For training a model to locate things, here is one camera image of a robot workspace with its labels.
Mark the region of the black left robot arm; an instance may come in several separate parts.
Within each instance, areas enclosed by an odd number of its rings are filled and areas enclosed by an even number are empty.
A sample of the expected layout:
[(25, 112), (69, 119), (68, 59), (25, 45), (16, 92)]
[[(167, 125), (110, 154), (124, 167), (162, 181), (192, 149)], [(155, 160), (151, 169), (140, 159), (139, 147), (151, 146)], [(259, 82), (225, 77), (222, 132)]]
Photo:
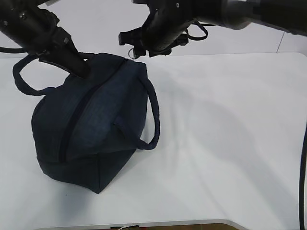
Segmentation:
[(86, 55), (79, 53), (71, 35), (58, 25), (59, 18), (41, 5), (52, 0), (2, 0), (0, 31), (20, 48), (2, 47), (8, 54), (27, 53), (39, 61), (61, 68), (83, 79), (90, 73)]

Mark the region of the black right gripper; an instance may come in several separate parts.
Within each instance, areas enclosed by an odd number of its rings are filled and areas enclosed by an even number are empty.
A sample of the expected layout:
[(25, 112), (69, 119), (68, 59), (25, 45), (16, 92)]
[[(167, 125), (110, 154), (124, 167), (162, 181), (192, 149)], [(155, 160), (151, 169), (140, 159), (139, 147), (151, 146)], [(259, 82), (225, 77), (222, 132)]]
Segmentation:
[(172, 49), (189, 42), (184, 31), (192, 24), (182, 10), (160, 8), (150, 12), (144, 24), (136, 29), (121, 32), (118, 41), (121, 46), (132, 45), (134, 57), (170, 55)]

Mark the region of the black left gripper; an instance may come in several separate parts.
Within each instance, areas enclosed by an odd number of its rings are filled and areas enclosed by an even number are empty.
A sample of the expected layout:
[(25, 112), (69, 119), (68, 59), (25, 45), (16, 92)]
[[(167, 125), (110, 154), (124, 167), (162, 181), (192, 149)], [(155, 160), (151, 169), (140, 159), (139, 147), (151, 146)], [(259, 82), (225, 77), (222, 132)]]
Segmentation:
[(24, 49), (39, 57), (40, 62), (61, 68), (82, 79), (88, 78), (91, 68), (87, 63), (92, 53), (79, 52), (71, 35), (58, 26), (59, 18), (45, 9), (24, 10)]

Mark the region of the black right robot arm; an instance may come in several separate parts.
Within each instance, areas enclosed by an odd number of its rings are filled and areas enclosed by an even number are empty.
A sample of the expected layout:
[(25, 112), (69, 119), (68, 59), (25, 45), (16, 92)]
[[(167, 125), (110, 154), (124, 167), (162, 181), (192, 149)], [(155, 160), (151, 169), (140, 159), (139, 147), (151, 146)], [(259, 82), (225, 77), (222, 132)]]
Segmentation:
[(136, 29), (121, 32), (121, 46), (133, 46), (133, 57), (148, 54), (170, 55), (172, 48), (186, 45), (193, 37), (190, 25), (205, 33), (206, 25), (241, 30), (250, 23), (261, 24), (294, 35), (307, 35), (307, 2), (305, 0), (135, 0), (149, 7), (150, 14)]

